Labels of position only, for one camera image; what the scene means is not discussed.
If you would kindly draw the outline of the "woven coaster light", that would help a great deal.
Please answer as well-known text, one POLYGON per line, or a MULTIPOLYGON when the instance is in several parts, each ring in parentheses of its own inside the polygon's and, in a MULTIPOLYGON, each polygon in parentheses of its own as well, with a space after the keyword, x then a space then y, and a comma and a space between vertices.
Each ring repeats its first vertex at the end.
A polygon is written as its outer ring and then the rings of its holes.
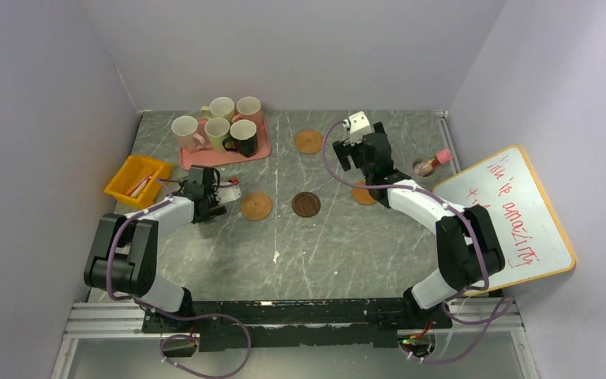
POLYGON ((322 147, 324 136, 315 130, 302 130, 294 136, 294 147, 304 154, 316 154, 322 147))

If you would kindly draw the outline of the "woven coaster tan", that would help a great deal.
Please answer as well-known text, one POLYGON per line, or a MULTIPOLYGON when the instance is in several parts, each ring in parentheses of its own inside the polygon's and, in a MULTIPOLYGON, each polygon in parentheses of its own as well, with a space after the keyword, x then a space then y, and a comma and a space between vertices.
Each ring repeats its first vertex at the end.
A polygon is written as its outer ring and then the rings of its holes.
POLYGON ((268 217, 272 210, 271 198, 263 192, 246 194, 240 205, 243 216, 251 221, 259 221, 268 217))

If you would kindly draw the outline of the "pink mug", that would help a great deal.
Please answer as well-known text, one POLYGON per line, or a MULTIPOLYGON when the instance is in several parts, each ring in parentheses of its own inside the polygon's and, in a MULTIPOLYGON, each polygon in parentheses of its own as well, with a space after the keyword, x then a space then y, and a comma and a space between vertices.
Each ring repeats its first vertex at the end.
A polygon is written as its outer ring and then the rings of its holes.
POLYGON ((183 151, 196 153, 206 149, 206 140, 200 134, 200 124, 196 118, 192 116, 176 118, 171 124, 171 131, 183 151))
POLYGON ((257 125, 264 121, 262 103, 254 96, 245 96, 236 103, 236 112, 242 119, 248 119, 257 125))

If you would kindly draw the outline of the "black mug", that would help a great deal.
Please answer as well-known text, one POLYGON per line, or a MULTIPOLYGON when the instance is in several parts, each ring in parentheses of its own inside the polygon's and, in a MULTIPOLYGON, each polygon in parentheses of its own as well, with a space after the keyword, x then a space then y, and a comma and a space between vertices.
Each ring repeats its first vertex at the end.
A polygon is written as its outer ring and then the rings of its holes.
POLYGON ((258 149, 257 125, 249 120, 236 121, 222 145, 227 152, 237 152, 244 157, 254 156, 258 149))

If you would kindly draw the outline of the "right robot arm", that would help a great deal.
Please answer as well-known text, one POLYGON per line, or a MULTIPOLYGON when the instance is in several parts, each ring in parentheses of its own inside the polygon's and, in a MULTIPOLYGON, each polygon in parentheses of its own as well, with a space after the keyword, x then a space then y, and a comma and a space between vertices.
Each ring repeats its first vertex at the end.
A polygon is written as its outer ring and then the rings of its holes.
POLYGON ((360 187, 373 200, 436 236, 437 267, 405 291, 403 320, 420 328, 432 318, 432 308, 466 291, 489 289, 490 277, 504 270, 506 259, 488 210, 444 200, 398 170, 380 123, 371 124, 358 113, 339 125, 349 134, 332 145, 342 169, 359 169, 365 179, 360 187))

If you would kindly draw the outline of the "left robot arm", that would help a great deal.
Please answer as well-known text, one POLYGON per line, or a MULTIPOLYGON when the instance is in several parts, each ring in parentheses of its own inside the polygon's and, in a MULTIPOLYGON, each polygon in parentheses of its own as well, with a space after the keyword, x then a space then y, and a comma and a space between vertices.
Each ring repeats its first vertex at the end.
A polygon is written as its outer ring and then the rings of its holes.
POLYGON ((115 301, 132 299, 163 315, 175 332, 187 330, 194 321, 191 291, 171 283, 157 271, 159 240, 188 224, 205 223, 226 213, 226 204, 241 196, 237 178, 222 180, 214 167, 191 166, 186 178, 158 181, 164 198, 136 212, 107 213, 98 223, 84 282, 105 291, 115 301))

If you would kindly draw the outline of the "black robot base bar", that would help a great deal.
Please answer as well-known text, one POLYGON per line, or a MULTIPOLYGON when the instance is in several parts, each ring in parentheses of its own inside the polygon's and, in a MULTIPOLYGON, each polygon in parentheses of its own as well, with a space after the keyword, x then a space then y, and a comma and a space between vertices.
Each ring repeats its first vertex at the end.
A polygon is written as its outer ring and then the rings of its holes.
POLYGON ((194 333, 202 352, 243 348, 342 346, 397 347, 410 335, 449 329, 438 307, 416 311, 403 298, 341 298, 275 301, 197 301, 197 321, 174 328, 146 311, 142 332, 194 333))

